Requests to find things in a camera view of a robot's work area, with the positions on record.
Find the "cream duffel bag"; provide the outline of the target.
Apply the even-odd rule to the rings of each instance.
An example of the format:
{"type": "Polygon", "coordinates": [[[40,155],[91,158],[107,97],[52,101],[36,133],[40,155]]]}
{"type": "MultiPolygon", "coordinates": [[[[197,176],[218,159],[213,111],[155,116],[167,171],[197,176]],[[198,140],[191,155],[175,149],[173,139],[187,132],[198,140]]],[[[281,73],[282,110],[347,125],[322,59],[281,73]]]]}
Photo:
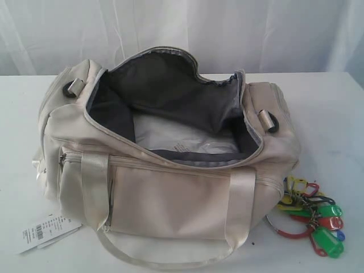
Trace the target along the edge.
{"type": "Polygon", "coordinates": [[[220,239],[241,247],[281,200],[298,163],[299,140],[280,88],[198,72],[174,47],[146,49],[112,70],[92,60],[65,68],[38,114],[34,159],[44,195],[88,225],[104,248],[131,264],[108,231],[171,239],[220,239]],[[207,133],[230,132],[233,154],[148,150],[136,143],[134,114],[207,133]]]}

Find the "colourful key tag bunch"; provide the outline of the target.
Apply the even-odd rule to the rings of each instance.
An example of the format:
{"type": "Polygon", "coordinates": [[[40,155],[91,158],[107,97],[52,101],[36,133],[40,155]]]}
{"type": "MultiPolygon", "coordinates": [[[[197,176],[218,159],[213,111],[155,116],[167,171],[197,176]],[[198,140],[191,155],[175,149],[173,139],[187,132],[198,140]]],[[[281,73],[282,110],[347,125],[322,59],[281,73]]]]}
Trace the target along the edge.
{"type": "Polygon", "coordinates": [[[276,227],[268,216],[265,216],[266,223],[281,237],[294,240],[308,238],[320,257],[339,258],[344,252],[343,241],[346,239],[342,232],[342,209],[334,199],[320,191],[315,181],[310,183],[287,176],[283,183],[284,195],[276,207],[290,219],[304,224],[305,230],[289,233],[276,227]]]}

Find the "clear plastic sheet inside bag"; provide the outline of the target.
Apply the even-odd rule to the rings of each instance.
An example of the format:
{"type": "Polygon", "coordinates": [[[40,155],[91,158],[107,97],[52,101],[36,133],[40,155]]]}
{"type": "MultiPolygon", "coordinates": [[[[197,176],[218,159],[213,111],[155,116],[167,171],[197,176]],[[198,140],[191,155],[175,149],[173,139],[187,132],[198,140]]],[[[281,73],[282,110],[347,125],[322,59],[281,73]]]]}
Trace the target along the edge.
{"type": "Polygon", "coordinates": [[[165,118],[134,114],[136,143],[148,150],[197,152],[203,154],[239,153],[232,133],[213,135],[165,118]]]}

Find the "white paper hang tag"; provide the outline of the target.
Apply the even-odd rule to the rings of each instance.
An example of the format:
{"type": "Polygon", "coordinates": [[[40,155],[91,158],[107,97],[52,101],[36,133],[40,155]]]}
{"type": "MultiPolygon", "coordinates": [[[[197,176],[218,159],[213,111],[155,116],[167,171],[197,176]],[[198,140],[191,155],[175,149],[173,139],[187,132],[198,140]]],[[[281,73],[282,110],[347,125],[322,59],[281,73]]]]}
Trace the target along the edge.
{"type": "Polygon", "coordinates": [[[42,220],[29,224],[16,236],[14,242],[17,254],[39,246],[47,246],[57,238],[78,230],[82,223],[61,214],[51,214],[42,220]]]}

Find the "white backdrop curtain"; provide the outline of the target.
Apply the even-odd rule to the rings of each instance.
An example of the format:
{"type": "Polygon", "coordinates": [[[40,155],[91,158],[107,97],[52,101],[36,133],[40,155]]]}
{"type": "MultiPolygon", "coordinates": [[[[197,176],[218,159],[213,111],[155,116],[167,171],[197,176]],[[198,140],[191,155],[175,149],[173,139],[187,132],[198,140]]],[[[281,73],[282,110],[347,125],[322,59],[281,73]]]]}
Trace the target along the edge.
{"type": "Polygon", "coordinates": [[[154,46],[186,49],[201,73],[341,72],[363,77],[362,1],[2,1],[1,74],[114,68],[154,46]]]}

